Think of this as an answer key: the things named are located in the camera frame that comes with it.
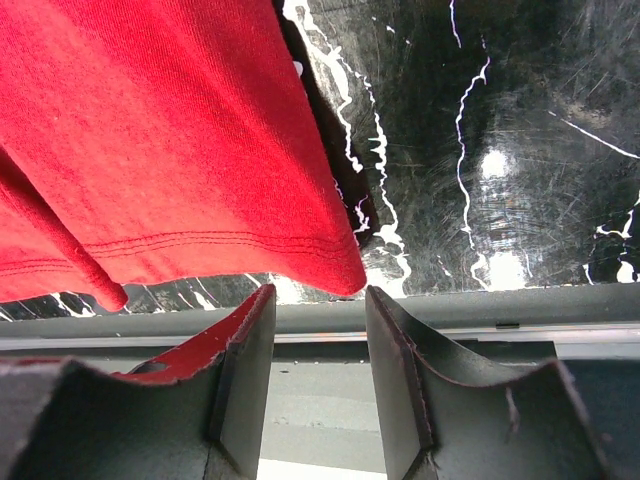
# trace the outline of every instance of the red fabric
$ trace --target red fabric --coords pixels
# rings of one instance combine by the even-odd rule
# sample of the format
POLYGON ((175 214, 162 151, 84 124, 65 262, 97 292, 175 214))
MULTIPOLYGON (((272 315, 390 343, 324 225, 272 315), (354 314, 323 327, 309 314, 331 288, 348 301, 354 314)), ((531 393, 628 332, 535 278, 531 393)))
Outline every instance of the red fabric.
POLYGON ((0 51, 0 301, 117 309, 121 283, 245 272, 364 285, 270 1, 0 0, 0 51))

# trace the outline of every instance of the stitching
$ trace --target stitching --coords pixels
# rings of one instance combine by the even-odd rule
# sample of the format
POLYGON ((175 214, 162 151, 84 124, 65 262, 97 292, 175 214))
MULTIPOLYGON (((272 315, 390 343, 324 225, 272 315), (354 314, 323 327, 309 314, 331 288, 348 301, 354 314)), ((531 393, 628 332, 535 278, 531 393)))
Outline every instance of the stitching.
POLYGON ((40 268, 40 267, 50 267, 52 269, 55 270, 59 270, 59 271, 72 271, 75 270, 75 268, 73 268, 72 266, 63 266, 63 265, 48 265, 46 263, 42 264, 42 265, 25 265, 24 267, 19 267, 19 268, 0 268, 0 272, 19 272, 19 271, 23 271, 23 270, 30 270, 32 268, 40 268))
POLYGON ((33 269, 24 270, 20 272, 3 273, 0 272, 0 277, 11 277, 12 275, 20 275, 21 273, 36 273, 36 272, 56 272, 56 273, 71 273, 71 270, 49 270, 49 269, 33 269))
POLYGON ((3 263, 0 265, 0 272, 19 270, 21 268, 31 268, 31 267, 56 267, 63 268, 68 270, 73 270, 73 266, 69 265, 68 262, 58 262, 58 261, 44 261, 44 260, 25 260, 24 262, 12 262, 12 263, 3 263))
POLYGON ((147 248, 145 245, 142 245, 142 246, 138 247, 138 248, 140 248, 140 250, 137 250, 137 251, 132 251, 133 249, 130 249, 129 251, 124 251, 124 252, 119 252, 119 253, 107 252, 106 255, 101 253, 101 252, 96 252, 95 254, 93 254, 93 256, 95 256, 96 258, 113 258, 113 257, 117 257, 117 256, 137 255, 138 253, 152 252, 152 251, 155 251, 155 250, 161 250, 163 248, 180 247, 180 246, 194 245, 194 244, 248 245, 250 247, 257 247, 257 248, 261 248, 263 250, 266 250, 266 251, 269 251, 269 252, 274 252, 274 253, 308 254, 308 255, 315 255, 317 257, 324 258, 324 259, 347 257, 353 250, 355 250, 355 248, 349 248, 346 251, 336 251, 336 252, 327 252, 327 251, 324 251, 324 250, 321 250, 321 251, 317 251, 317 250, 291 250, 291 249, 276 250, 276 249, 267 248, 267 247, 264 247, 264 246, 261 246, 261 245, 255 245, 253 243, 245 243, 245 242, 215 242, 215 241, 211 241, 211 240, 199 240, 199 241, 196 240, 196 241, 192 241, 192 242, 181 242, 181 243, 172 243, 172 244, 168 244, 168 245, 161 245, 161 246, 156 246, 154 248, 147 248))
MULTIPOLYGON (((342 238, 338 239, 338 243, 342 243, 344 241, 345 238, 349 238, 349 236, 352 235, 351 231, 349 231, 348 233, 345 233, 345 235, 342 236, 342 238)), ((275 241, 281 241, 281 242, 286 242, 287 245, 293 245, 293 246, 301 246, 301 245, 308 245, 310 242, 314 242, 314 243, 321 243, 321 244, 327 244, 327 245, 334 245, 336 242, 334 240, 324 240, 324 239, 315 239, 315 238, 309 238, 309 237, 270 237, 267 235, 258 235, 258 234, 254 234, 254 233, 249 233, 249 232, 171 232, 171 233, 160 233, 157 235, 149 235, 149 236, 145 236, 145 237, 138 237, 135 239, 130 239, 130 240, 118 240, 118 241, 114 241, 114 242, 107 242, 107 243, 93 243, 93 244, 86 244, 85 247, 86 248, 91 248, 93 250, 103 250, 104 247, 109 247, 109 246, 114 246, 113 249, 119 249, 119 248, 128 248, 128 246, 132 243, 135 242, 143 242, 146 240, 153 240, 153 239, 159 239, 157 242, 145 242, 144 245, 156 245, 158 243, 162 243, 162 242, 168 242, 168 241, 174 241, 174 240, 178 240, 180 238, 209 238, 209 239, 221 239, 221 240, 225 240, 225 239, 229 239, 229 240, 241 240, 241 239, 246 239, 246 240, 251 240, 251 241, 258 241, 258 240, 252 240, 251 238, 244 238, 244 237, 255 237, 258 239, 263 239, 263 240, 275 240, 275 241), (303 244, 292 244, 291 240, 303 240, 304 243, 303 244)))

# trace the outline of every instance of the metal frame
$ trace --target metal frame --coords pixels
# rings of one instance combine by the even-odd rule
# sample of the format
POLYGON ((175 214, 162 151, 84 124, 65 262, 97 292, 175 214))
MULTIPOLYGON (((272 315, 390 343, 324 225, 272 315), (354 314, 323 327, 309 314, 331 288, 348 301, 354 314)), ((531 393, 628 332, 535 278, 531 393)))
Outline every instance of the metal frame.
MULTIPOLYGON (((640 342, 636 285, 475 292, 397 300, 453 339, 640 342)), ((171 347, 232 309, 0 322, 0 351, 171 347)), ((279 305, 276 343, 366 341, 364 300, 279 305)))

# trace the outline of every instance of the gray surface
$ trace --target gray surface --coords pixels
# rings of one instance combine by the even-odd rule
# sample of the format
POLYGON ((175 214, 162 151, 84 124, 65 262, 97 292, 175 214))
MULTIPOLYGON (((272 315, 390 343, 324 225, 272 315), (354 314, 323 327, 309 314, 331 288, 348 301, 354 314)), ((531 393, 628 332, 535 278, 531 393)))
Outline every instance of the gray surface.
POLYGON ((371 366, 274 363, 261 457, 384 473, 371 366))

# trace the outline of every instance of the glossy black countertop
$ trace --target glossy black countertop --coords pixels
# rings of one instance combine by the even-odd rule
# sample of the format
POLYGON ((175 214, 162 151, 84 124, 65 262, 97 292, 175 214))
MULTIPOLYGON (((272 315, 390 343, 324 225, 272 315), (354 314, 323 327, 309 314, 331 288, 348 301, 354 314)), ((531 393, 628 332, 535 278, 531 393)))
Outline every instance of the glossy black countertop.
MULTIPOLYGON (((276 8, 328 115, 370 284, 400 298, 638 280, 637 2, 276 8)), ((279 303, 339 300, 265 273, 127 286, 120 313, 233 307, 266 282, 279 303)), ((5 320, 95 313, 72 293, 0 307, 5 320)))

